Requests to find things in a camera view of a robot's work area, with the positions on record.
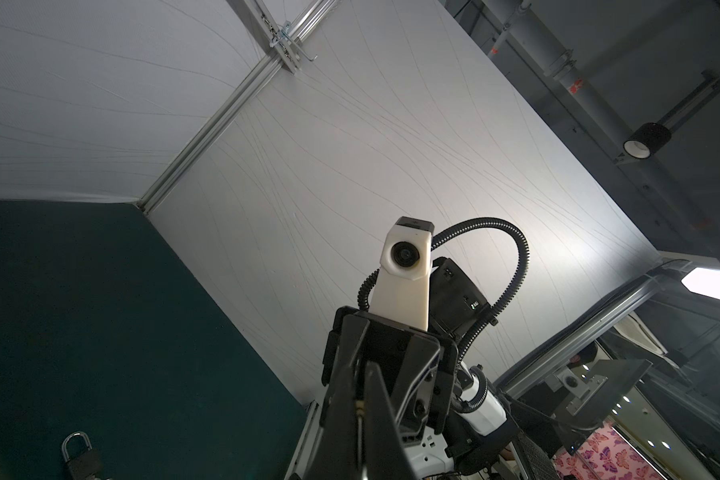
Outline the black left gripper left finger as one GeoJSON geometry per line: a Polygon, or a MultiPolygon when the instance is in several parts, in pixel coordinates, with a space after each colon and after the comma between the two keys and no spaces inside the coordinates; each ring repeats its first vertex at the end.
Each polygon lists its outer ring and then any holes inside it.
{"type": "Polygon", "coordinates": [[[326,387],[322,434],[306,470],[307,479],[359,479],[362,472],[362,421],[357,415],[359,361],[369,328],[361,311],[338,311],[323,356],[326,387]]]}

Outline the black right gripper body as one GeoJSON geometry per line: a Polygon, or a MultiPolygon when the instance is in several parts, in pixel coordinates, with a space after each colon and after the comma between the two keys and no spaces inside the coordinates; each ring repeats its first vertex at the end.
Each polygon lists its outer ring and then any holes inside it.
{"type": "Polygon", "coordinates": [[[412,444],[426,427],[440,434],[451,410],[457,356],[455,342],[447,336],[341,307],[323,355],[321,382],[327,390],[320,424],[326,424],[336,398],[340,368],[353,369],[358,397],[363,398],[365,366],[371,362],[380,367],[400,440],[412,444]]]}

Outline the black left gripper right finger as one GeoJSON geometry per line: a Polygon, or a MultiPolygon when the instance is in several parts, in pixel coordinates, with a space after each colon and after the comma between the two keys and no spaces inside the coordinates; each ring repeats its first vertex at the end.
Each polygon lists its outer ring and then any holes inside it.
{"type": "Polygon", "coordinates": [[[380,366],[375,362],[367,363],[364,373],[363,444],[368,479],[415,479],[380,366]]]}

